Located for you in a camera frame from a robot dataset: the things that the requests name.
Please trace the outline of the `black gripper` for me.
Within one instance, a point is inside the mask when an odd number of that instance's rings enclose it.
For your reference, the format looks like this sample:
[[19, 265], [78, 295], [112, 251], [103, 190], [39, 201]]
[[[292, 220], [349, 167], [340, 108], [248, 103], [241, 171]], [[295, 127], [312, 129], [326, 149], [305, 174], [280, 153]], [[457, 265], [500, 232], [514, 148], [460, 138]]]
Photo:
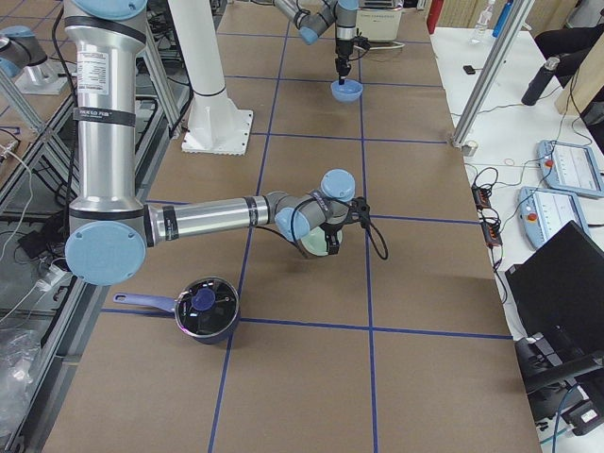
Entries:
[[347, 225], [359, 224], [361, 228], [369, 230], [369, 206], [362, 196], [354, 197], [344, 202], [336, 198], [327, 200], [333, 208], [332, 217], [323, 223], [327, 253], [330, 256], [337, 255], [340, 249], [338, 232]]
[[352, 40], [336, 40], [335, 67], [338, 73], [338, 85], [343, 86], [351, 70], [351, 61], [360, 59], [352, 58], [354, 48], [358, 46], [364, 52], [369, 50], [369, 41], [366, 38], [353, 38]]

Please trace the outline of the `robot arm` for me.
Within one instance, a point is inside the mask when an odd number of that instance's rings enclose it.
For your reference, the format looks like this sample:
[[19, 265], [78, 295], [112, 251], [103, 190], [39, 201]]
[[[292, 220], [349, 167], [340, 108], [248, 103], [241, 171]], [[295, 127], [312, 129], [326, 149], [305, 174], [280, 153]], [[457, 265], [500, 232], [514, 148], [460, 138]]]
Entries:
[[335, 25], [335, 67], [338, 74], [336, 85], [343, 87], [351, 71], [354, 48], [364, 51], [370, 48], [369, 41], [357, 27], [360, 3], [357, 0], [324, 1], [318, 12], [299, 6], [297, 1], [276, 0], [273, 5], [283, 13], [298, 30], [299, 36], [308, 44], [314, 44], [332, 25]]
[[[137, 115], [137, 62], [155, 46], [144, 1], [66, 1], [60, 24], [75, 45], [77, 155], [68, 167], [64, 258], [70, 272], [96, 286], [132, 278], [149, 248], [185, 237], [273, 224], [289, 242], [314, 230], [327, 252], [340, 229], [359, 219], [356, 183], [330, 170], [307, 194], [282, 191], [179, 207], [153, 207], [140, 196], [147, 150]], [[176, 123], [184, 148], [241, 156], [254, 114], [236, 106], [227, 84], [207, 1], [168, 5], [190, 94]]]

